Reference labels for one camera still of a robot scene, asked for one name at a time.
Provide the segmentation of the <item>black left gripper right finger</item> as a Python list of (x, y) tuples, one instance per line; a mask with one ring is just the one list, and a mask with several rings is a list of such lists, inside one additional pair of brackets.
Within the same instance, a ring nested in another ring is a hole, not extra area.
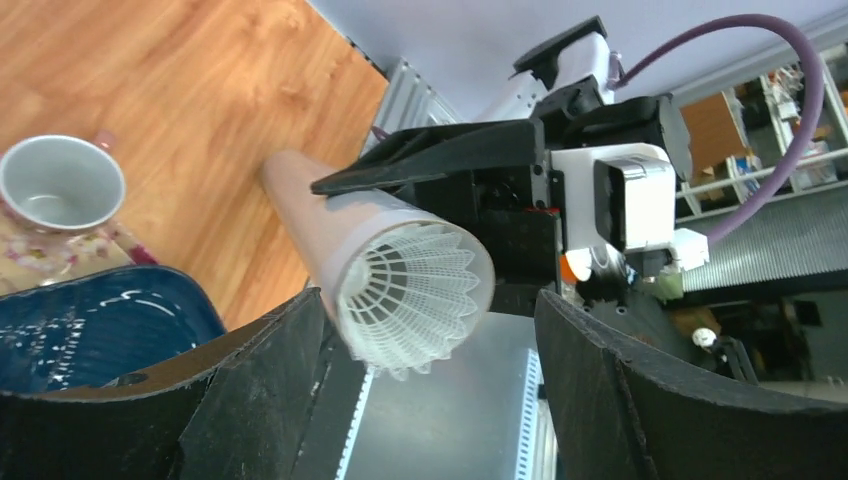
[(843, 479), (847, 407), (723, 377), (541, 291), (534, 323), (568, 479)]

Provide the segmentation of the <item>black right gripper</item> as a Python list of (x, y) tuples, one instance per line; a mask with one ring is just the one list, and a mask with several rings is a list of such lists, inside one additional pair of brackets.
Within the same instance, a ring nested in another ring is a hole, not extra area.
[(310, 188), (335, 196), (397, 186), (401, 198), (470, 230), (494, 261), (496, 311), (528, 314), (539, 290), (558, 292), (567, 282), (587, 306), (624, 309), (634, 282), (654, 277), (612, 267), (587, 281), (565, 280), (564, 196), (552, 190), (563, 177), (552, 172), (550, 154), (630, 143), (662, 148), (676, 189), (692, 171), (688, 131), (670, 95), (606, 105), (595, 92), (557, 92), (525, 119), (394, 132)]

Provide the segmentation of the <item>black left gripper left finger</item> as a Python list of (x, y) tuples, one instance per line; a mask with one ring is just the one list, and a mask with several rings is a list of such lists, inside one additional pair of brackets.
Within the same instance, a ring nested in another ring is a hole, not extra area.
[(254, 322), (101, 388), (1, 397), (5, 479), (305, 479), (326, 365), (307, 289)]

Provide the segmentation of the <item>white shuttlecock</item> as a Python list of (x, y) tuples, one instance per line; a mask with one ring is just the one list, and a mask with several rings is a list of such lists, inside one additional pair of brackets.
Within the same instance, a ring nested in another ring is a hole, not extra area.
[(404, 381), (427, 374), (470, 335), (483, 312), (472, 297), (481, 279), (464, 236), (412, 223), (368, 243), (351, 262), (336, 298), (352, 356), (375, 374)]

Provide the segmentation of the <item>grey shuttlecock tube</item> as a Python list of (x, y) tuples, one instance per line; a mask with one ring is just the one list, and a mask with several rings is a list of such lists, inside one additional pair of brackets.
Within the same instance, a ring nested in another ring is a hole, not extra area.
[(476, 254), (471, 269), (479, 275), (481, 283), (472, 297), (482, 306), (483, 312), (472, 333), (489, 310), (495, 289), (493, 261), (483, 244), (467, 230), (381, 190), (336, 196), (313, 194), (311, 183), (332, 171), (330, 166), (298, 151), (284, 150), (262, 163), (260, 176), (270, 202), (291, 237), (312, 284), (320, 288), (328, 316), (348, 349), (337, 319), (336, 298), (351, 262), (373, 239), (412, 223), (439, 224), (456, 230), (464, 236), (463, 247)]

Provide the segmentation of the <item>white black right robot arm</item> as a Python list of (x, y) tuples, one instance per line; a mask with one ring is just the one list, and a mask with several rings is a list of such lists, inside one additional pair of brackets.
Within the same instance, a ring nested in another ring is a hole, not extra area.
[(392, 133), (311, 190), (387, 193), (469, 231), (493, 261), (497, 312), (531, 315), (569, 267), (586, 310), (624, 314), (636, 281), (674, 263), (693, 160), (670, 95), (615, 101), (623, 73), (592, 17), (522, 55), (476, 122)]

